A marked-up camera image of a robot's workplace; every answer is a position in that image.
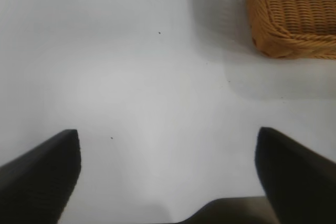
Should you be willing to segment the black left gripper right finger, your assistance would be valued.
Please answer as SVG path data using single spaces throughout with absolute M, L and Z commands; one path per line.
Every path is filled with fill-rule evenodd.
M 335 163 L 283 133 L 260 128 L 255 166 L 280 223 L 335 223 Z

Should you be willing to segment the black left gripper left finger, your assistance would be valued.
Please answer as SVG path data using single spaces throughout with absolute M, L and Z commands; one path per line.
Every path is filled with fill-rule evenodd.
M 1 166 L 1 223 L 57 223 L 80 174 L 77 130 L 64 130 Z

